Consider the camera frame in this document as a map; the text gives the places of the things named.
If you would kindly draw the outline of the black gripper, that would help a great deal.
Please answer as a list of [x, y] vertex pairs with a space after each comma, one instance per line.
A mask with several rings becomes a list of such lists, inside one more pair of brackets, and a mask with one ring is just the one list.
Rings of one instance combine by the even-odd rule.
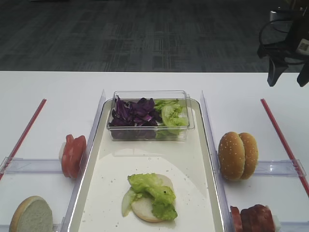
[[[258, 35], [257, 54], [259, 58], [269, 57], [267, 82], [270, 87], [275, 86], [281, 74], [287, 69], [287, 65], [303, 65], [297, 82], [300, 87], [309, 83], [309, 11], [307, 9], [290, 11], [292, 12], [292, 21], [269, 21], [264, 24]], [[263, 43], [262, 34], [266, 27], [272, 26], [278, 31], [276, 25], [285, 23], [288, 24], [289, 30], [283, 31], [286, 35], [283, 41]]]

